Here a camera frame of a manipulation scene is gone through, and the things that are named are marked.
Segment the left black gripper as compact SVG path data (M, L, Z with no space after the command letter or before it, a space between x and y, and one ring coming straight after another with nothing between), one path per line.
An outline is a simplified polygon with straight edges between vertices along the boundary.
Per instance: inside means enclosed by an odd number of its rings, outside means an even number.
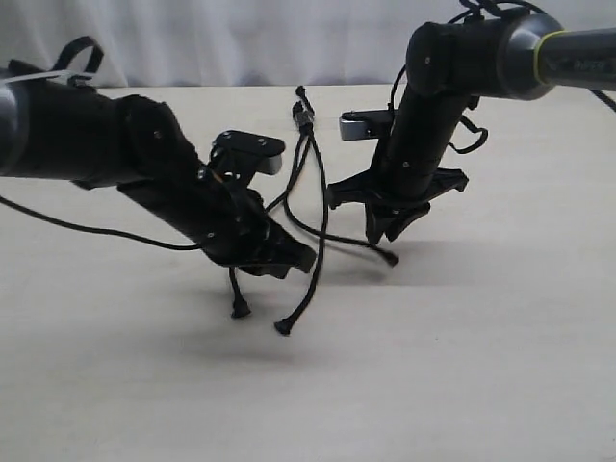
M203 242L203 252L214 263L280 280L292 269L312 270L317 252L271 219L257 192L225 187L219 205Z

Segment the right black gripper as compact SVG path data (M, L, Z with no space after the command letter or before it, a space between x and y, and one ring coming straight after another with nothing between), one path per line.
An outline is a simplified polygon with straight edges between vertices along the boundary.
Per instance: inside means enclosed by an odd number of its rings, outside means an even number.
M389 179L368 169L329 184L325 198L332 210L346 203L365 204L366 239L378 244L384 235L389 242L395 241L430 212L429 201L450 191L462 193L468 183L461 169L439 167L426 177L403 172ZM393 215L391 208L403 210Z

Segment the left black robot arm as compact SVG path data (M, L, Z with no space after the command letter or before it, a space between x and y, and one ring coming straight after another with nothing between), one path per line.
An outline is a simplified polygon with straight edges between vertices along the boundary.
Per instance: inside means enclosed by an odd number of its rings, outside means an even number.
M226 130L202 160L168 104L110 98L56 83L12 61L1 71L1 173L114 188L188 239L215 264L284 278L317 254L268 213L250 186L275 175L285 143Z

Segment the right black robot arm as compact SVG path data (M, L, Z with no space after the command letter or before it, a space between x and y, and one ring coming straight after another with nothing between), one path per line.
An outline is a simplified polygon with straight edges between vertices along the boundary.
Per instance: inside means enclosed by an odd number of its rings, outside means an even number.
M344 112L345 141L375 139L370 167L328 186L328 204L365 207L369 243L394 241L433 199L468 184L444 168L465 110L482 97L537 100L556 87L615 89L615 31L567 31L546 13L507 9L462 23L426 22L411 36L406 87L395 109Z

